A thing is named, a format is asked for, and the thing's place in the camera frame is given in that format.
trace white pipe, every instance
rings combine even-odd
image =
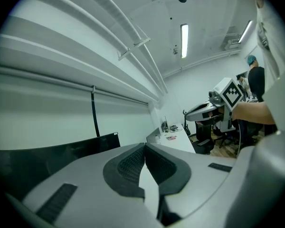
[[[177,69],[177,70],[174,70],[174,71],[172,71],[170,73],[167,73],[167,74],[165,74],[163,76],[163,78],[168,78],[168,77],[170,77],[170,76],[172,76],[172,75],[174,75],[176,73],[180,73],[183,70],[186,70],[186,69],[191,68],[193,66],[197,66],[197,65],[200,65],[200,64],[203,64],[203,63],[206,63],[206,62],[210,62],[212,60],[216,60],[216,59],[219,59],[219,58],[222,58],[222,57],[228,57],[228,56],[231,56],[231,55],[234,55],[234,54],[238,54],[238,53],[240,53],[240,51],[241,50],[233,50],[233,51],[229,51],[229,52],[223,52],[223,53],[220,53],[218,55],[213,55],[213,56],[208,57],[208,58],[204,58],[204,59],[196,61],[196,62],[194,62],[192,64],[188,64],[186,66],[183,66],[180,69]]]
[[[85,85],[72,83],[72,82],[69,82],[66,80],[53,78],[53,77],[49,77],[49,76],[45,76],[45,75],[40,75],[40,74],[36,74],[36,73],[26,72],[26,71],[19,70],[19,69],[0,66],[0,74],[15,76],[15,77],[21,77],[21,78],[35,80],[35,81],[40,81],[40,82],[53,84],[53,85],[57,85],[57,86],[64,86],[64,87],[69,87],[69,88],[73,88],[73,89],[79,89],[79,90],[88,91],[91,93],[99,93],[102,95],[108,95],[108,96],[123,99],[126,101],[131,101],[131,102],[136,102],[136,103],[143,104],[143,105],[148,105],[148,103],[146,103],[146,102],[138,101],[138,100],[131,99],[131,98],[121,96],[121,95],[116,95],[114,93],[109,93],[107,91],[103,91],[99,88],[96,88],[95,86],[88,87]]]
[[[121,9],[112,1],[112,0],[95,0],[104,10],[106,10],[124,29],[124,31],[131,37],[134,44],[139,43],[142,38],[132,25],[132,23],[129,21],[129,19],[126,17],[126,15],[121,11]],[[147,59],[149,65],[151,66],[151,70],[156,75],[157,79],[159,80],[160,84],[162,85],[164,91],[168,93],[167,86],[158,70],[158,67],[156,66],[148,48],[146,45],[143,45],[139,47],[141,53],[145,56]]]
[[[49,3],[51,0],[40,0],[46,3]],[[106,35],[109,35],[109,37],[114,41],[114,46],[117,50],[120,51],[120,53],[123,53],[127,50],[127,47],[124,45],[124,43],[116,36],[114,35],[106,26],[104,26],[100,21],[98,21],[95,17],[93,17],[90,13],[85,11],[80,6],[76,5],[70,0],[52,0],[53,5],[56,8],[61,9],[62,11],[65,10],[67,7],[71,8],[75,11],[75,13],[80,13],[84,15],[86,18],[89,19],[90,22],[93,22],[93,29],[98,28],[98,30],[101,30],[102,33],[105,33]],[[139,68],[143,71],[143,73],[147,76],[147,78],[152,82],[152,84],[157,88],[159,93],[163,95],[162,90],[158,86],[158,84],[154,81],[154,79],[151,77],[149,72],[144,68],[144,66],[140,63],[140,61],[131,53],[130,57],[134,60],[134,62],[139,66]]]

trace cable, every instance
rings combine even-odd
[[[237,158],[238,158],[239,148],[241,146],[241,128],[240,128],[240,125],[239,125],[239,121],[237,121],[237,123],[238,123],[238,130],[239,130],[239,143],[238,143],[238,150],[237,150]]]

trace table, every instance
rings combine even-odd
[[[188,138],[182,125],[176,124],[180,131],[174,133],[162,133],[159,139],[161,145],[167,146],[167,148],[174,148],[177,150],[187,151],[195,153],[194,148]],[[167,137],[176,136],[176,139],[168,140]],[[149,172],[146,164],[142,168],[142,172],[139,178],[139,187],[144,189],[145,199],[144,203],[154,217],[157,215],[159,194],[158,185]]]

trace fluorescent light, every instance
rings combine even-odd
[[[241,38],[238,40],[239,43],[241,43],[242,39],[244,38],[244,36],[246,35],[249,27],[251,26],[252,24],[252,20],[248,21],[248,24],[246,25],[246,28],[244,30],[244,33],[242,34]]]
[[[189,27],[187,24],[183,24],[180,26],[180,29],[181,29],[181,58],[185,58],[187,56],[187,49],[188,49]]]

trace white ceiling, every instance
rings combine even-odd
[[[222,43],[229,27],[241,34],[249,20],[256,19],[253,0],[113,0],[151,41],[146,45],[162,75],[223,51]],[[100,19],[126,46],[132,47],[128,35],[102,13]],[[189,25],[188,55],[181,59],[181,24]],[[145,59],[135,53],[142,62]]]

